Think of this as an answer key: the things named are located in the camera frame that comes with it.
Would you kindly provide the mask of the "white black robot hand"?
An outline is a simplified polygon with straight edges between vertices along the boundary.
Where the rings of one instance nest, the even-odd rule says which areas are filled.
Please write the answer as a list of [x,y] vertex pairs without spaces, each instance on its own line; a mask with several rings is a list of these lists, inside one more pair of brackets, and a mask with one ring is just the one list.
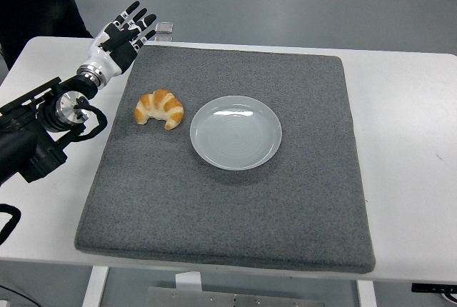
[[96,78],[102,87],[130,68],[141,47],[155,35],[155,14],[139,8],[135,1],[113,21],[103,27],[89,46],[89,57],[80,65],[77,73]]

